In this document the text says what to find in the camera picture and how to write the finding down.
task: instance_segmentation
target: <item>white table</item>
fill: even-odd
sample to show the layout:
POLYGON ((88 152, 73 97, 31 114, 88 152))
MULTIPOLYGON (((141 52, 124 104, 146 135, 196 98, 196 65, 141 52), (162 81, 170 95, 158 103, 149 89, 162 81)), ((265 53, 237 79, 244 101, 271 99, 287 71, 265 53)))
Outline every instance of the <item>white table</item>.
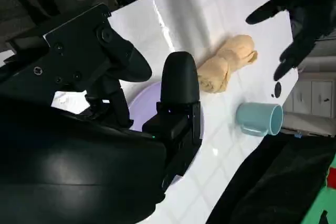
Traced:
MULTIPOLYGON (((284 76, 279 99, 271 97, 278 58, 291 43, 287 13, 255 26, 246 17, 268 0, 139 0, 112 13, 111 26, 131 41, 153 70, 146 83, 122 82, 127 101, 150 83, 161 80, 169 53, 190 52, 200 65, 228 37, 251 35, 259 52, 258 61, 232 75, 221 94, 201 93, 205 115, 203 145, 190 170, 166 192, 166 199, 146 224, 204 224, 213 207, 243 160, 261 138, 244 135, 235 124, 238 105, 245 101, 283 104, 298 79, 296 70, 284 76)), ((54 106, 80 112, 85 100, 67 94, 54 106)))

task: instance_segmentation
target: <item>yellow towel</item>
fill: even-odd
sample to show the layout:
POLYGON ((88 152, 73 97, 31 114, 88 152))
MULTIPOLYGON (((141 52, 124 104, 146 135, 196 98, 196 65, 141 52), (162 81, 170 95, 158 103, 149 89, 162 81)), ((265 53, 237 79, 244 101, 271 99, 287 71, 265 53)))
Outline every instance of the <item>yellow towel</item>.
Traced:
POLYGON ((252 64, 257 58, 258 52, 254 51, 250 36, 238 35, 229 39, 214 57, 197 70, 200 89, 208 93, 225 91, 231 74, 252 64))

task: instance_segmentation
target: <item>mug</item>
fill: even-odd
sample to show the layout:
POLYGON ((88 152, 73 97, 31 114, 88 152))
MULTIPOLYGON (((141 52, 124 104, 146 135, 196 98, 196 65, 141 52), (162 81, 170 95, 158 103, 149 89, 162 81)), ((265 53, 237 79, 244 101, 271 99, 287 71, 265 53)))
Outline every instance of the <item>mug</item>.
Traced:
POLYGON ((236 114, 241 131, 252 136, 277 135, 283 119, 282 106, 278 104, 242 103, 236 114))

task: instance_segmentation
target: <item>black fabric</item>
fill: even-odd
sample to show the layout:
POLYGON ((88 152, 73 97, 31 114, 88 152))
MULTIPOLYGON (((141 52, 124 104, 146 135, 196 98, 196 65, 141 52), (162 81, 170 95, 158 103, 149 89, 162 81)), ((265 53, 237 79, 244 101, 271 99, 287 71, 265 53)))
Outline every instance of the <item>black fabric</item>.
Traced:
POLYGON ((335 150, 331 138, 267 136, 238 169, 207 223, 300 223, 335 150))

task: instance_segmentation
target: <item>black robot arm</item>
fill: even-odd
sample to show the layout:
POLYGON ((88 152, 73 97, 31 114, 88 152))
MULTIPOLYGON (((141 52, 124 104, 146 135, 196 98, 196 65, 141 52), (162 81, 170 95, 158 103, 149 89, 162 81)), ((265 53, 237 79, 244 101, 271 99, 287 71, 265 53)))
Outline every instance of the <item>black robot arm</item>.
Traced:
POLYGON ((168 56, 158 114, 130 131, 119 80, 151 77, 109 25, 104 5, 64 14, 10 41, 0 68, 0 222, 137 223, 201 146, 195 62, 168 56), (87 91, 90 108, 51 108, 56 91, 87 91))

